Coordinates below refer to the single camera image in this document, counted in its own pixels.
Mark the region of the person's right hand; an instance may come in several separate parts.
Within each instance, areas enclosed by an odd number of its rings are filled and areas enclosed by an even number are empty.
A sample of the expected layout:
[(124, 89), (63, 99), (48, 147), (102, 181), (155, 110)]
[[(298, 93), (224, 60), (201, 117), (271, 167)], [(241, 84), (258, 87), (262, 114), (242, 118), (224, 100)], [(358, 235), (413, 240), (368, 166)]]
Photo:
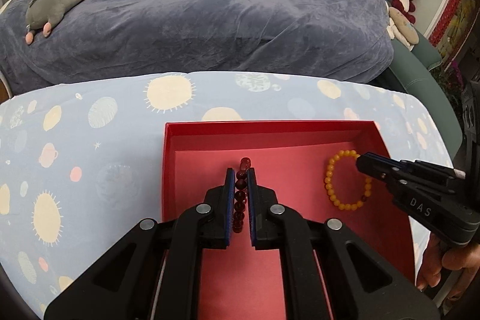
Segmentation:
[(479, 244), (470, 243), (443, 252), (440, 242), (439, 237), (431, 233), (416, 277), (416, 286), (419, 290), (424, 290), (427, 286), (436, 287), (441, 280), (442, 268), (461, 271), (459, 279), (447, 295), (450, 301), (457, 301), (479, 271)]

